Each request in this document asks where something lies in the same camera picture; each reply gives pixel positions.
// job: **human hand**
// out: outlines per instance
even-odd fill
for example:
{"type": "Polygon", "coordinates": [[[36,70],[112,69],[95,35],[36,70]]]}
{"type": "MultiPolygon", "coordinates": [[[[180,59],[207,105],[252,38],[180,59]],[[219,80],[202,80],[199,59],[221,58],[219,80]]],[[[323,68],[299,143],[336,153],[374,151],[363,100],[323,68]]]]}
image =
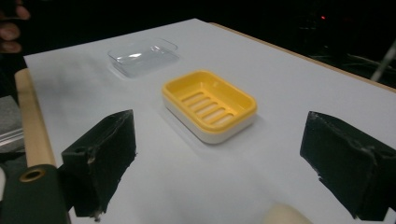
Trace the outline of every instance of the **human hand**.
{"type": "Polygon", "coordinates": [[[19,27],[9,20],[29,20],[30,12],[22,5],[22,0],[15,0],[16,17],[6,15],[3,8],[0,8],[0,53],[18,53],[21,45],[15,41],[21,35],[19,27]]]}

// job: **white tabletop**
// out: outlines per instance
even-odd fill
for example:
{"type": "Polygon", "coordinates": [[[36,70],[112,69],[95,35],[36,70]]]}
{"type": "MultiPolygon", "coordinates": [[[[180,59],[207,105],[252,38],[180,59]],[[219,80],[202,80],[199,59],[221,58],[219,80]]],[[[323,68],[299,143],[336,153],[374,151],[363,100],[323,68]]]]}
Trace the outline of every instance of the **white tabletop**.
{"type": "MultiPolygon", "coordinates": [[[[342,119],[396,148],[396,93],[274,49],[213,24],[188,20],[25,56],[57,165],[61,152],[99,120],[134,111],[137,156],[101,223],[259,224],[276,202],[313,223],[354,220],[300,156],[308,111],[342,119]],[[125,78],[108,50],[159,37],[179,60],[125,78]],[[219,145],[197,139],[164,106],[163,83],[197,69],[253,96],[254,123],[219,145]]],[[[93,223],[88,217],[72,222],[93,223]]],[[[393,223],[389,209],[384,223],[393,223]]]]}

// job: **soap dish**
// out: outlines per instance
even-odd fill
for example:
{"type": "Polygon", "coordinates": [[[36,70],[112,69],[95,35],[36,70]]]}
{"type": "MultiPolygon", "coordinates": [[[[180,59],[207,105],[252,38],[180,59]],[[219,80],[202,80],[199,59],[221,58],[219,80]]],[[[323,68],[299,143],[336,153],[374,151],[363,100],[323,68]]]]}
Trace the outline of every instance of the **soap dish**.
{"type": "Polygon", "coordinates": [[[177,77],[163,85],[165,106],[203,142],[217,144],[251,124],[253,97],[207,70],[177,77]]]}

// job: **finger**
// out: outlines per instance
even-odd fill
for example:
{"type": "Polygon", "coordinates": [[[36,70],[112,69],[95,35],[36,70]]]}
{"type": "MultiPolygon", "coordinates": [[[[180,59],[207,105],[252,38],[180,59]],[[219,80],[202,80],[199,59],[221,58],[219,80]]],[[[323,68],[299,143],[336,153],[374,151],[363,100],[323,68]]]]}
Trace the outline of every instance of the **finger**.
{"type": "Polygon", "coordinates": [[[12,22],[0,22],[0,38],[3,40],[13,40],[20,36],[21,31],[12,22]]]}
{"type": "Polygon", "coordinates": [[[18,17],[20,17],[21,20],[29,20],[30,12],[26,9],[26,7],[17,6],[15,10],[17,12],[18,17]]]}
{"type": "Polygon", "coordinates": [[[0,53],[18,53],[22,46],[15,41],[4,41],[0,43],[0,53]]]}
{"type": "Polygon", "coordinates": [[[15,18],[18,17],[16,12],[16,2],[15,0],[1,0],[0,10],[2,11],[1,19],[15,18]]]}

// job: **clear plastic container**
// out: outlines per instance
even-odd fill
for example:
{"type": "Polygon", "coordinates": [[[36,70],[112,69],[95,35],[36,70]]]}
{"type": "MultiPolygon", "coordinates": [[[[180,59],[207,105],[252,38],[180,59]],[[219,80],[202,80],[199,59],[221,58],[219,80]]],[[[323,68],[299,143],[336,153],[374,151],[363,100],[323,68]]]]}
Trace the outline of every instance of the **clear plastic container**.
{"type": "Polygon", "coordinates": [[[110,50],[111,63],[126,77],[139,77],[178,61],[177,46],[161,38],[148,38],[110,50]]]}

